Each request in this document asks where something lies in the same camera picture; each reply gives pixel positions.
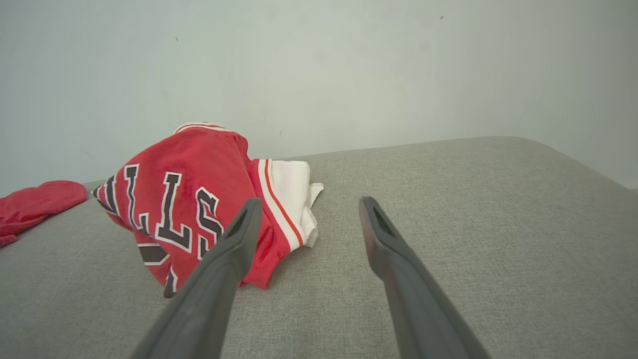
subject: bulls jersey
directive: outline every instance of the bulls jersey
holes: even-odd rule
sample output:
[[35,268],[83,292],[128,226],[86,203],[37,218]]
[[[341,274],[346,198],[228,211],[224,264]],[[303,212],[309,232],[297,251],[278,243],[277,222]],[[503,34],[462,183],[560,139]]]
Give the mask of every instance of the bulls jersey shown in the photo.
[[267,289],[290,252],[312,246],[310,211],[323,185],[309,185],[305,162],[250,160],[241,135],[189,123],[133,157],[93,191],[110,218],[133,232],[142,260],[169,298],[210,250],[242,205],[261,198],[262,226],[242,283]]

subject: red fabric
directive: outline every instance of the red fabric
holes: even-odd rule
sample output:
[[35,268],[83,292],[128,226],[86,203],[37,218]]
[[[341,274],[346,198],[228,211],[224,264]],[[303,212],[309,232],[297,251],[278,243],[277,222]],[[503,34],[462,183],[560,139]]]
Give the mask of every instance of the red fabric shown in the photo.
[[[214,125],[185,128],[133,157],[93,191],[110,218],[133,232],[144,264],[165,286],[166,297],[185,283],[243,204],[263,199],[258,160],[249,160],[247,150],[248,142],[235,132]],[[265,201],[262,206],[253,267],[243,283],[267,289],[290,245]],[[221,231],[206,228],[206,221],[216,221]]]
[[86,188],[71,181],[51,181],[0,198],[0,247],[18,240],[17,233],[86,201]]

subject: gray upholstery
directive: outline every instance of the gray upholstery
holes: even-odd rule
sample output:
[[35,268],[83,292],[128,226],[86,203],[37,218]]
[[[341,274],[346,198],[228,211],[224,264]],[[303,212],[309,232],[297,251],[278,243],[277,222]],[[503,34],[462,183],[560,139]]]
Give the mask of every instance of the gray upholstery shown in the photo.
[[[495,358],[638,356],[638,195],[537,142],[327,153],[314,248],[237,292],[223,358],[395,358],[362,195],[383,206]],[[167,304],[90,200],[0,249],[1,358],[126,357]]]

